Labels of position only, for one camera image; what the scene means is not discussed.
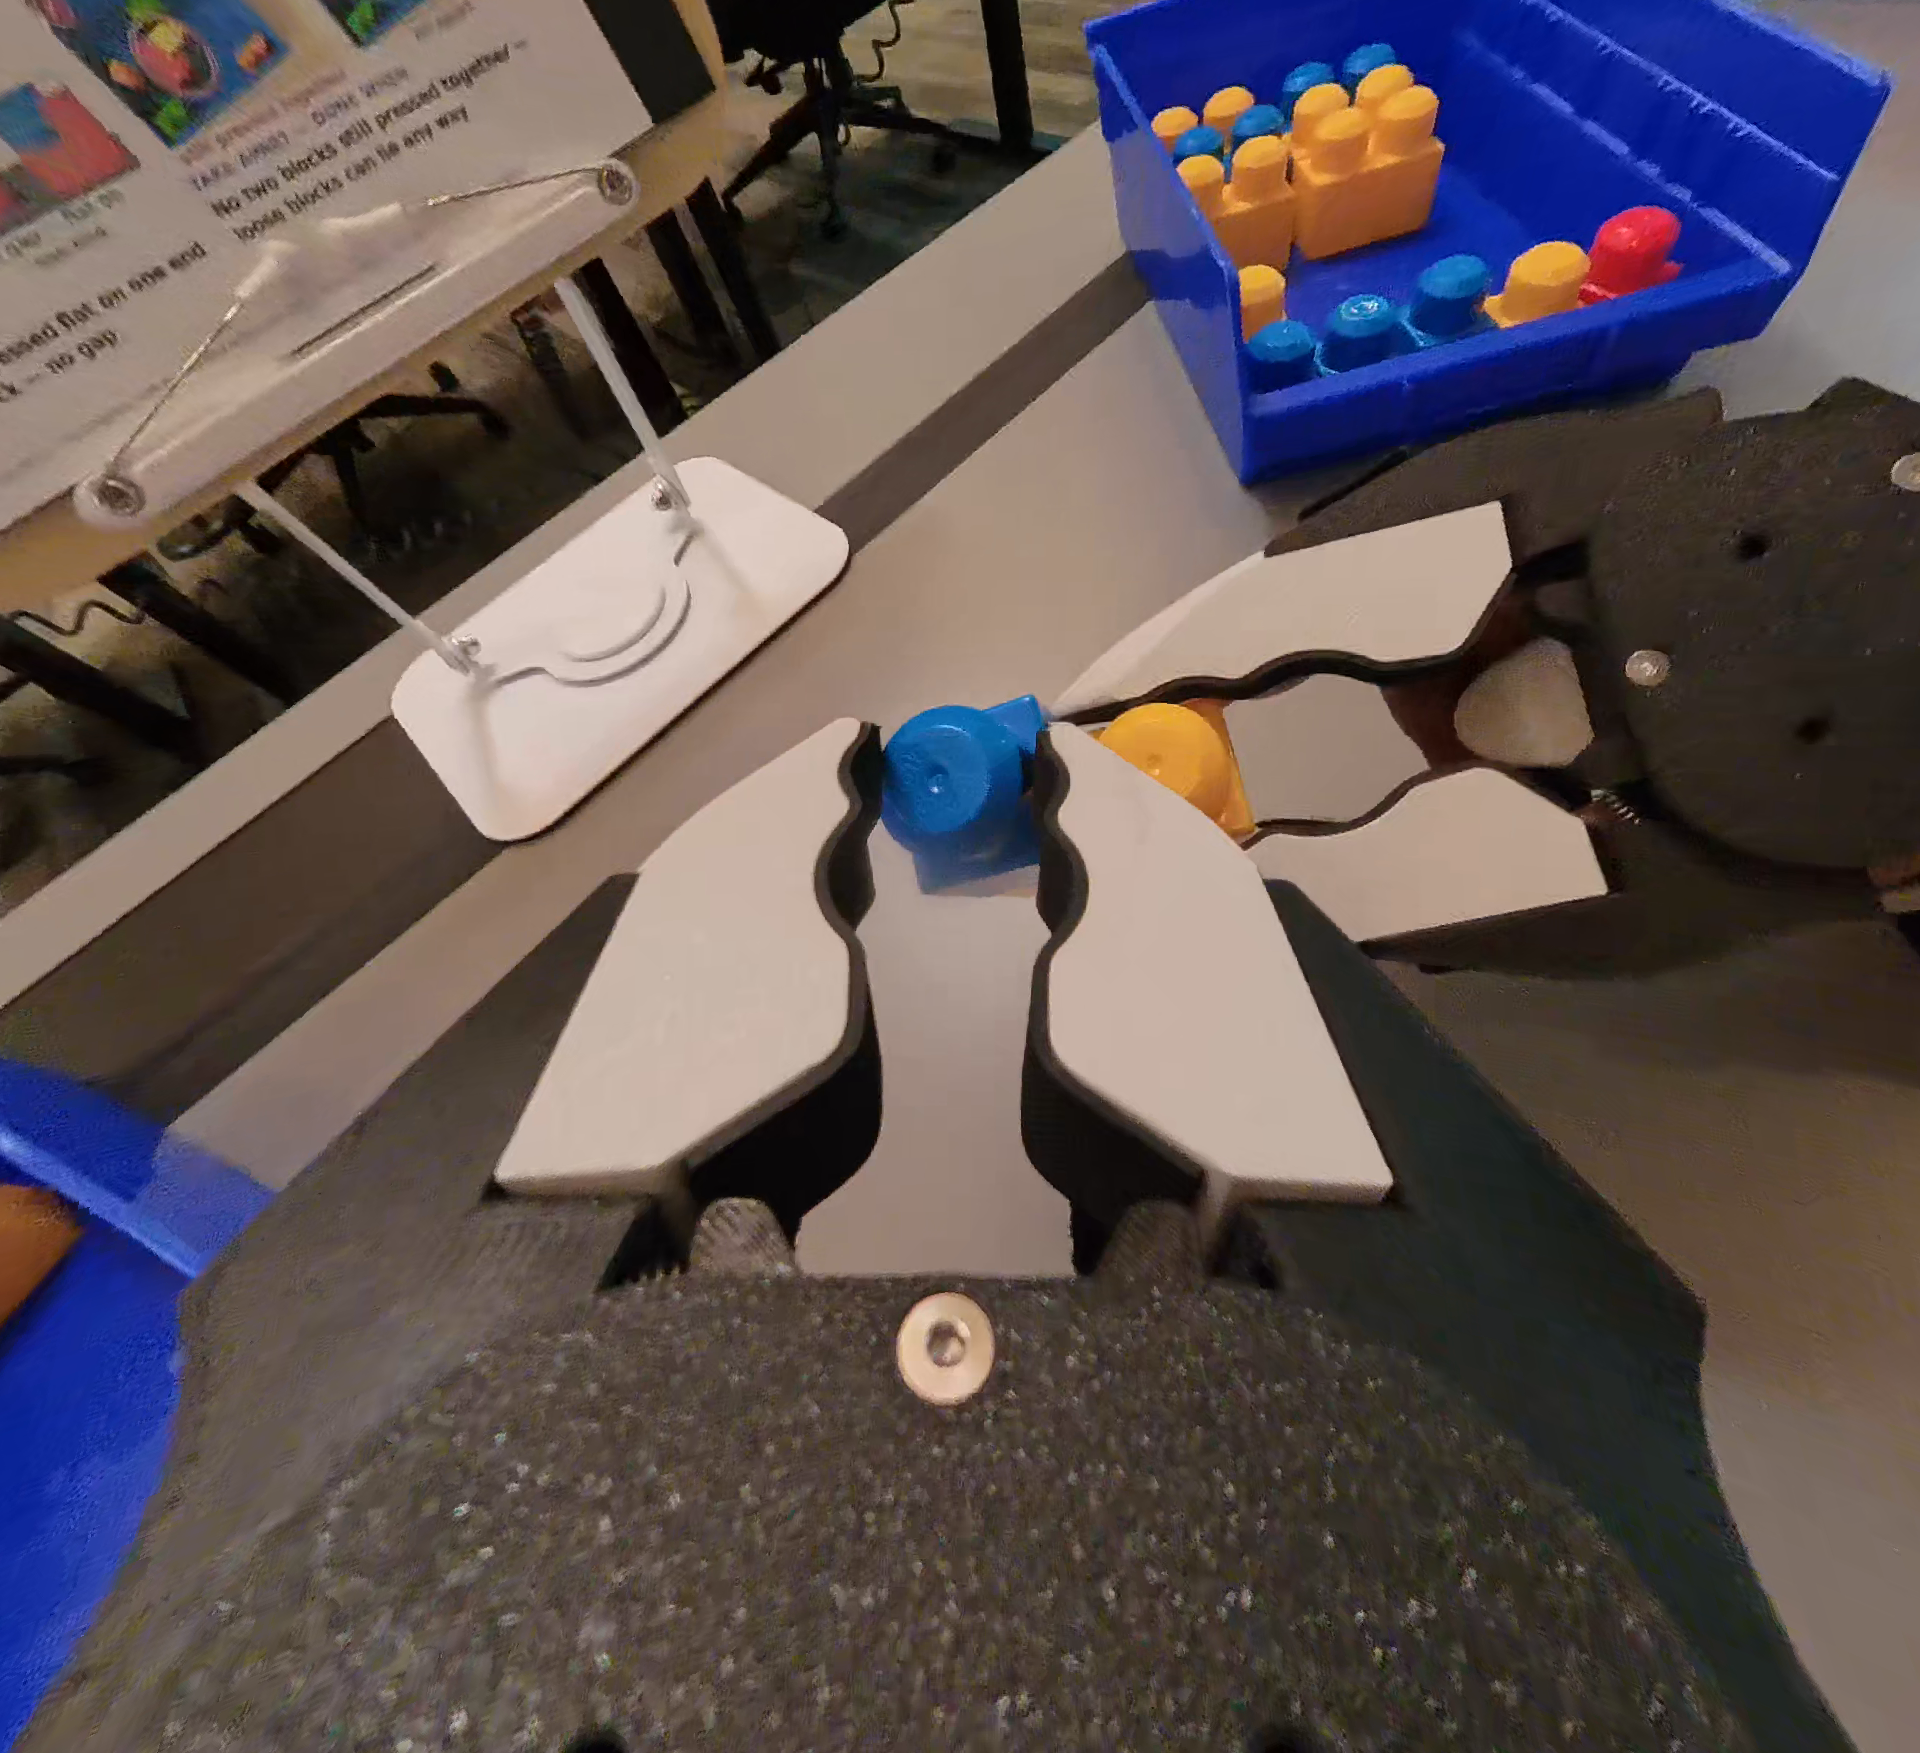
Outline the printed instruction sheet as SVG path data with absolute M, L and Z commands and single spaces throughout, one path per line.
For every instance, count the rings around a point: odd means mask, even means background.
M 653 125 L 586 0 L 2 0 L 4 524 L 130 433 L 263 252 Z

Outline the blue plastic bin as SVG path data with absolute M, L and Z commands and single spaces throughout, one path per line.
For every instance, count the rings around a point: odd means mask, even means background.
M 179 1305 L 274 1192 L 75 1079 L 2 1061 L 2 1177 L 82 1236 L 2 1330 L 2 1745 L 92 1622 L 179 1407 Z
M 1756 338 L 1800 280 L 1893 76 L 1740 0 L 1147 0 L 1084 26 L 1117 227 L 1221 455 L 1245 486 L 1643 392 Z M 1226 85 L 1277 103 L 1305 63 L 1408 51 L 1437 95 L 1423 229 L 1306 261 L 1290 314 L 1321 335 L 1357 295 L 1411 300 L 1432 262 L 1503 272 L 1619 209 L 1679 229 L 1678 277 L 1289 388 L 1242 346 L 1234 266 L 1152 130 Z

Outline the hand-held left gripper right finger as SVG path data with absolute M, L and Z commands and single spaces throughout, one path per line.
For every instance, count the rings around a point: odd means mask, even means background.
M 1370 1116 L 1253 859 L 1091 733 L 1035 758 L 1020 1140 L 1081 1236 L 1145 1202 L 1377 1206 Z

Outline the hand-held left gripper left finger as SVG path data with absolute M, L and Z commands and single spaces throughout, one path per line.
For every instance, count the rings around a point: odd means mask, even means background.
M 684 821 L 637 869 L 491 1167 L 521 1197 L 642 1195 L 781 1231 L 871 1153 L 881 1065 L 856 927 L 881 738 L 837 717 Z

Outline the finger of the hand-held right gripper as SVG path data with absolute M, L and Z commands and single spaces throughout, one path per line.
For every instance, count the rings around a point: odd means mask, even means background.
M 1351 822 L 1270 824 L 1261 877 L 1357 944 L 1541 913 L 1611 894 L 1584 821 L 1524 781 L 1464 767 L 1405 783 Z
M 1389 677 L 1449 662 L 1512 581 L 1503 504 L 1245 561 L 1152 613 L 1053 695 L 1096 721 L 1182 695 L 1253 697 L 1300 673 Z

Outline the blue one-stud mega block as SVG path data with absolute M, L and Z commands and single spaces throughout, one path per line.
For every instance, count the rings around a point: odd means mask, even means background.
M 1032 773 L 1047 710 L 1035 695 L 941 703 L 884 747 L 881 821 L 925 895 L 983 890 L 1039 864 Z

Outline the yellow two-stud mega block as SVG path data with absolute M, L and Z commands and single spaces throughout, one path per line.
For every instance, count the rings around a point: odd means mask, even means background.
M 1095 738 L 1234 842 L 1247 843 L 1259 830 L 1224 702 L 1147 702 L 1101 727 Z

